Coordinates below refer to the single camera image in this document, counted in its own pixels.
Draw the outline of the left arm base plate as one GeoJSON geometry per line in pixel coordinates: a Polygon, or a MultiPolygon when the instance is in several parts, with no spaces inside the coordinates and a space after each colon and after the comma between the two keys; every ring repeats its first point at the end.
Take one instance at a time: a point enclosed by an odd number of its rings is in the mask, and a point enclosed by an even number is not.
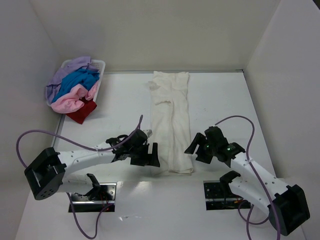
{"type": "Polygon", "coordinates": [[[117,184],[100,183],[98,193],[87,195],[92,190],[88,182],[84,184],[68,183],[65,190],[70,193],[71,200],[76,213],[98,213],[103,208],[104,212],[115,211],[116,189],[117,184]]]}

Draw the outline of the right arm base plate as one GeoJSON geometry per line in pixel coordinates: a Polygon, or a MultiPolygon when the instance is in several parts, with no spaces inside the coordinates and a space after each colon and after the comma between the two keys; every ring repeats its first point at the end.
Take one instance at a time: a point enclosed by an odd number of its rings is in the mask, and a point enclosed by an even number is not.
{"type": "Polygon", "coordinates": [[[241,196],[223,190],[219,181],[204,181],[205,206],[207,211],[249,209],[250,203],[241,196]]]}

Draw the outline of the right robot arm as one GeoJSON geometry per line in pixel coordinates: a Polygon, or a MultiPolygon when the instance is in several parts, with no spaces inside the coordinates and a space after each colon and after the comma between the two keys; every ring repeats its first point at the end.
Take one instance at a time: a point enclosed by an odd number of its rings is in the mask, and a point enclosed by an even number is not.
{"type": "Polygon", "coordinates": [[[242,197],[268,216],[271,225],[288,236],[310,218],[304,190],[275,177],[246,155],[236,142],[228,142],[221,129],[211,126],[198,132],[186,154],[196,154],[196,161],[210,164],[213,158],[226,164],[230,171],[219,182],[226,194],[242,197]]]}

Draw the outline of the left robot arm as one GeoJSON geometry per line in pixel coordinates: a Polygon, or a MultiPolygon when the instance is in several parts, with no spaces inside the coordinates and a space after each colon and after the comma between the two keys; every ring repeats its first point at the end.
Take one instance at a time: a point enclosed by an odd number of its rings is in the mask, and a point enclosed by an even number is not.
{"type": "Polygon", "coordinates": [[[56,151],[44,149],[25,169],[24,175],[35,200],[55,193],[73,193],[92,200],[100,196],[102,186],[92,173],[77,175],[77,171],[97,165],[130,159],[133,166],[160,167],[158,144],[149,144],[152,131],[137,129],[130,135],[119,135],[89,149],[56,151]]]}

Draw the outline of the white t shirt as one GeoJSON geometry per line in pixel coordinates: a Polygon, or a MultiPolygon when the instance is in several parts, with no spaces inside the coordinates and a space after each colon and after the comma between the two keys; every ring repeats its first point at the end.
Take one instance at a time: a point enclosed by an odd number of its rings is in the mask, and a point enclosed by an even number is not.
{"type": "Polygon", "coordinates": [[[160,163],[151,171],[153,176],[189,176],[194,170],[192,157],[185,153],[191,145],[188,82],[188,72],[154,71],[148,83],[150,141],[158,145],[160,163]]]}

